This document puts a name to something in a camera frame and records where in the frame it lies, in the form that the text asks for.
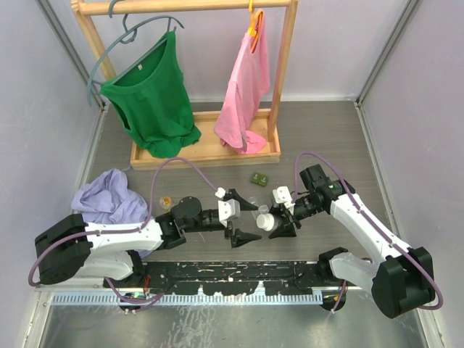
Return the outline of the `white pill bottle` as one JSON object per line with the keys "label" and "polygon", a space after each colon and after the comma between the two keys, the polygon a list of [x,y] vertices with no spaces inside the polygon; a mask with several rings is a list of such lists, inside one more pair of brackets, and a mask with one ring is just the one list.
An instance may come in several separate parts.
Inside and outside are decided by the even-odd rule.
{"label": "white pill bottle", "polygon": [[256,224],[259,229],[274,232],[282,225],[282,218],[270,213],[260,214],[256,219]]}

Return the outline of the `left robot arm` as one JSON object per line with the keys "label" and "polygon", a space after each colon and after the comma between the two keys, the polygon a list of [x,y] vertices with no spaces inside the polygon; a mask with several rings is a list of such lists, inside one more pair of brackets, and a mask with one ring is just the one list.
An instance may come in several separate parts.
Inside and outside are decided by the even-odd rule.
{"label": "left robot arm", "polygon": [[139,251],[173,249],[186,243],[186,233],[222,231],[233,248],[261,237],[233,228],[233,220],[256,205],[235,189],[219,188],[217,208],[205,210],[199,199],[182,198],[171,210],[142,223],[87,223],[81,214],[71,214],[35,239],[37,260],[30,274],[31,286],[50,286],[72,278],[111,278],[129,287],[145,279]]}

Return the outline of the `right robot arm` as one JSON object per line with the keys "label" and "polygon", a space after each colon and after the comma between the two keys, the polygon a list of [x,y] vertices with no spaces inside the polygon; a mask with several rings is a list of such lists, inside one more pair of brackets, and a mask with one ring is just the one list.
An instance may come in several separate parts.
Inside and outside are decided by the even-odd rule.
{"label": "right robot arm", "polygon": [[321,282],[352,283],[369,293],[388,318],[423,307],[436,298],[433,261],[423,247],[412,248],[395,236],[346,182],[331,180],[320,165],[300,172],[307,194],[293,199],[288,187],[273,190],[273,206],[257,217],[257,227],[269,237],[295,237],[302,220],[325,212],[340,222],[368,253],[363,260],[338,247],[320,254]]}

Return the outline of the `clear pill box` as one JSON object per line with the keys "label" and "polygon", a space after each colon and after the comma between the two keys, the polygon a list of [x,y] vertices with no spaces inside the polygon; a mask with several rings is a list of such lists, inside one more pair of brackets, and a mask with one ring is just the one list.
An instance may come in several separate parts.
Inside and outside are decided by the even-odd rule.
{"label": "clear pill box", "polygon": [[252,210],[252,216],[256,220],[259,215],[269,213],[269,207],[266,204],[260,204],[257,197],[251,196],[249,202],[257,207],[257,210]]}

